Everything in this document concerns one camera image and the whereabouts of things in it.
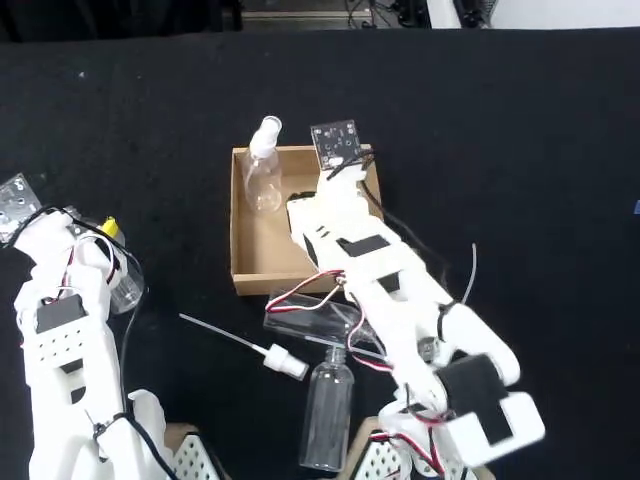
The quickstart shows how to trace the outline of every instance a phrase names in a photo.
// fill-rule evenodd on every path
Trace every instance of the open cardboard box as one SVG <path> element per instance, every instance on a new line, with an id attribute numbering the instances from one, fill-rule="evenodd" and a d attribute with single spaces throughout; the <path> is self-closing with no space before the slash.
<path id="1" fill-rule="evenodd" d="M 278 147 L 282 166 L 282 206 L 275 213 L 255 214 L 247 205 L 240 160 L 247 148 L 234 148 L 231 156 L 231 277 L 239 295 L 268 295 L 276 288 L 290 289 L 316 273 L 306 253 L 291 240 L 285 202 L 292 193 L 315 191 L 320 166 L 312 145 Z M 380 200 L 375 164 L 365 180 Z M 372 204 L 369 211 L 382 218 Z M 313 282 L 302 292 L 328 292 L 330 277 Z"/>

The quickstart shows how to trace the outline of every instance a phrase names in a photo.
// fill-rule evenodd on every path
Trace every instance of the spray nozzle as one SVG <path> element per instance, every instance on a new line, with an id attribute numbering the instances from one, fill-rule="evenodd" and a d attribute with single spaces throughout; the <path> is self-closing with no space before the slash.
<path id="1" fill-rule="evenodd" d="M 271 155 L 278 143 L 278 134 L 282 129 L 282 122 L 278 117 L 269 115 L 264 117 L 260 128 L 253 134 L 249 150 L 257 157 L 264 158 Z"/>

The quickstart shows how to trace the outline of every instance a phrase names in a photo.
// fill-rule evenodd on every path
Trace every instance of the plastic bottle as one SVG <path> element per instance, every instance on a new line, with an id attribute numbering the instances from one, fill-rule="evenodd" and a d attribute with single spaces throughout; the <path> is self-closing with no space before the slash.
<path id="1" fill-rule="evenodd" d="M 108 217 L 100 224 L 91 218 L 82 217 L 73 206 L 65 207 L 65 211 L 73 218 L 82 220 L 102 230 L 120 245 L 125 246 L 126 239 L 124 233 L 120 230 L 114 218 Z M 72 233 L 76 238 L 87 232 L 87 230 L 77 225 L 74 225 L 72 228 Z M 117 275 L 117 283 L 111 287 L 111 313 L 119 315 L 133 309 L 140 302 L 145 283 L 142 272 L 138 270 L 136 265 L 129 261 L 121 252 L 114 253 L 119 257 L 119 274 Z"/>
<path id="2" fill-rule="evenodd" d="M 257 213 L 275 212 L 282 203 L 282 170 L 276 150 L 281 128 L 278 117 L 265 117 L 242 159 L 245 197 Z"/>
<path id="3" fill-rule="evenodd" d="M 344 363 L 345 351 L 332 347 L 311 374 L 300 465 L 339 472 L 347 459 L 353 373 Z"/>

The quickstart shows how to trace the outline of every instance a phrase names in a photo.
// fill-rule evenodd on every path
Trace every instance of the white robotic hand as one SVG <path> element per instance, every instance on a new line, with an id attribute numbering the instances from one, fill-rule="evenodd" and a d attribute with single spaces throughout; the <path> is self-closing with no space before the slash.
<path id="1" fill-rule="evenodd" d="M 342 271 L 347 299 L 355 302 L 382 341 L 390 371 L 408 389 L 428 423 L 392 403 L 380 412 L 388 435 L 408 435 L 423 452 L 435 442 L 443 461 L 483 465 L 543 438 L 531 397 L 509 393 L 520 377 L 511 349 L 466 305 L 453 300 L 424 262 L 371 215 L 358 183 L 364 180 L 353 121 L 312 127 L 320 159 L 317 192 L 287 202 L 291 238 L 317 269 Z M 351 145 L 352 156 L 345 160 Z M 340 160 L 332 162 L 333 154 Z M 438 339 L 433 363 L 418 351 Z M 449 364 L 451 353 L 468 356 Z"/>
<path id="2" fill-rule="evenodd" d="M 107 325 L 110 309 L 140 300 L 137 262 L 104 233 L 79 229 L 67 211 L 40 208 L 22 176 L 0 185 L 0 194 L 0 241 L 35 262 L 14 302 L 31 389 L 29 478 L 176 478 L 162 407 L 145 390 L 123 397 Z"/>

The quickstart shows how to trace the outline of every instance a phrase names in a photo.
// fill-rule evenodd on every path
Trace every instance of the yellow component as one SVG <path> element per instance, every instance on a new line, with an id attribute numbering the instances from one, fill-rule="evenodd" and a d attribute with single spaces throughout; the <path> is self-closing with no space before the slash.
<path id="1" fill-rule="evenodd" d="M 107 217 L 107 219 L 100 227 L 100 230 L 109 235 L 111 238 L 116 238 L 116 235 L 120 231 L 120 227 L 118 226 L 115 218 Z"/>

